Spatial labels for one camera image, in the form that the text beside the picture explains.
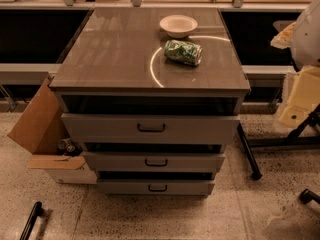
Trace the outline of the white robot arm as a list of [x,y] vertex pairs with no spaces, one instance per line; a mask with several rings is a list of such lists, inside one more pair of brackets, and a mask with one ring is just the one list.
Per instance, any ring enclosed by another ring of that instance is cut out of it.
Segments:
[[320,104],[320,0],[313,0],[271,41],[275,48],[289,48],[299,72],[279,116],[290,128],[300,125]]

